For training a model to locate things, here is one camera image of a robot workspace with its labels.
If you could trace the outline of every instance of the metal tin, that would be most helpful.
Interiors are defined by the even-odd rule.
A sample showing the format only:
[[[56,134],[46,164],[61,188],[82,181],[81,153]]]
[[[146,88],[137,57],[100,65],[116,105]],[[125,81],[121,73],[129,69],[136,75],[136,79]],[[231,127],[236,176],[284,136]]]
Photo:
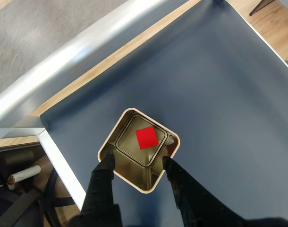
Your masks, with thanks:
[[[140,150],[136,130],[154,126],[159,145]],[[164,174],[164,156],[173,157],[179,148],[179,137],[137,109],[127,109],[98,152],[98,160],[112,151],[116,160],[114,173],[142,193],[151,193]],[[150,156],[141,158],[137,152]]]
[[[150,126],[154,127],[159,144],[157,146],[141,150],[136,137],[136,131]],[[116,142],[116,147],[118,150],[128,155],[139,164],[149,166],[156,157],[158,151],[161,149],[166,138],[167,133],[165,130],[143,116],[135,114],[131,117],[119,136],[119,139]]]

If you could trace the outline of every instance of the blue-gray surface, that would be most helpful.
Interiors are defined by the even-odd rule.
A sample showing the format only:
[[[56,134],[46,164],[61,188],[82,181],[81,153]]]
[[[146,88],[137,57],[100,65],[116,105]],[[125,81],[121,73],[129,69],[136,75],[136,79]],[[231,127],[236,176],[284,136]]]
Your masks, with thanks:
[[[174,159],[236,213],[288,219],[288,68],[228,3],[199,2],[42,115],[85,190],[130,107],[177,133]],[[183,226],[166,175],[113,191],[125,226]]]

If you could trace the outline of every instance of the red paper square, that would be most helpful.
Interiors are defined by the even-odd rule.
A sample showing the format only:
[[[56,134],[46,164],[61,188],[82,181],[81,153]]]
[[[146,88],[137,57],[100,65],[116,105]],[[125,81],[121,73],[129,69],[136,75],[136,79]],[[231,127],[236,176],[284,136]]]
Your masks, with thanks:
[[[158,145],[158,138],[155,134],[154,127],[150,126],[136,131],[136,137],[140,145],[140,149],[146,149]]]

